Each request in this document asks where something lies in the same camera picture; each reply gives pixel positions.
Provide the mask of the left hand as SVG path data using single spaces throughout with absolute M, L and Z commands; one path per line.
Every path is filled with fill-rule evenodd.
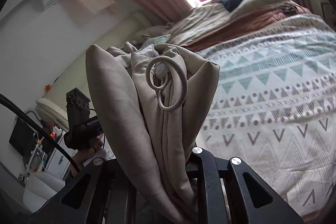
M 101 139 L 93 139 L 92 147 L 85 150 L 77 151 L 77 153 L 72 157 L 72 160 L 76 163 L 79 170 L 84 168 L 83 163 L 94 156 L 96 152 L 103 146 Z

